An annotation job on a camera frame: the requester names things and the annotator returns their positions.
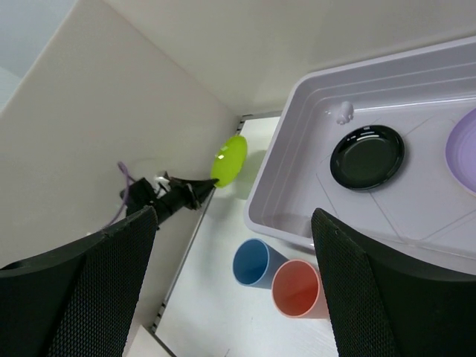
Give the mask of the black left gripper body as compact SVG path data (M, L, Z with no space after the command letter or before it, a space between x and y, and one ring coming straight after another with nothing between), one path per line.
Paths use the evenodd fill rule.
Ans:
M158 220L158 225L168 220L173 214L173 203L170 201L172 191L158 197L152 185L145 179L129 184L120 192L125 204L125 216L131 216L145 207L152 207Z

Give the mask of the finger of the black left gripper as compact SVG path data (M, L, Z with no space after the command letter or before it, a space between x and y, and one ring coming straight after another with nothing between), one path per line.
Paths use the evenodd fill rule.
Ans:
M212 193L213 185L188 185L187 189L190 194L190 198L186 204L188 209L200 209L209 195Z
M208 178L205 180L191 180L173 177L169 174L165 176L168 179L168 185L173 192L181 193L210 193L219 182L217 178Z

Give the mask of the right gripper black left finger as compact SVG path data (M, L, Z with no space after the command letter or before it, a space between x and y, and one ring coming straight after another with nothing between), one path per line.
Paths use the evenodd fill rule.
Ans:
M151 207L1 269L2 356L121 356L158 223Z

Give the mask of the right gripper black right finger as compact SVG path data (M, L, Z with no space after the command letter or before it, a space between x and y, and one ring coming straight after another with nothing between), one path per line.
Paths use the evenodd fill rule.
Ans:
M382 244L321 208L311 218L340 356L474 356L475 276Z

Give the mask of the green plate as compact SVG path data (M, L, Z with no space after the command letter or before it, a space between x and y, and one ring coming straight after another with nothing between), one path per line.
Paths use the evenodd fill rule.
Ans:
M219 149L213 160L210 177L216 179L215 187L229 185L240 173L248 153L247 140L241 135L230 137Z

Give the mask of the black plate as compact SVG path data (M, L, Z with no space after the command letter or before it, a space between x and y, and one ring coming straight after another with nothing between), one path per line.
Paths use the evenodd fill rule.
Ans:
M405 159L403 137L389 126L370 125L353 130L335 146L329 170L349 190L370 190L395 176Z

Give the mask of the purple plate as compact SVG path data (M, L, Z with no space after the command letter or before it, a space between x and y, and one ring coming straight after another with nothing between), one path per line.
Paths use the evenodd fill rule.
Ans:
M454 126L446 141L446 165L458 184L475 194L475 109Z

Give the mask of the lavender plastic bin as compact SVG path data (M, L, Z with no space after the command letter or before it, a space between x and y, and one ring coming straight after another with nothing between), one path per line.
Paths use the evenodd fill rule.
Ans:
M316 208L397 248L475 257L474 38L297 83L245 223L309 247Z

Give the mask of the pink cup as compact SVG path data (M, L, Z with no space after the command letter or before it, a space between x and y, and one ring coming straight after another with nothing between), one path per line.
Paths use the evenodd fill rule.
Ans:
M289 260L279 267L271 296L287 318L329 319L321 273L305 260Z

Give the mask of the blue cup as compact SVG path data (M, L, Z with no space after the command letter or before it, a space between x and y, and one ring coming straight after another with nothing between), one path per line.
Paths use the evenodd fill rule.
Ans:
M289 259L261 239L248 239L238 247L232 265L242 286L271 289L275 273Z

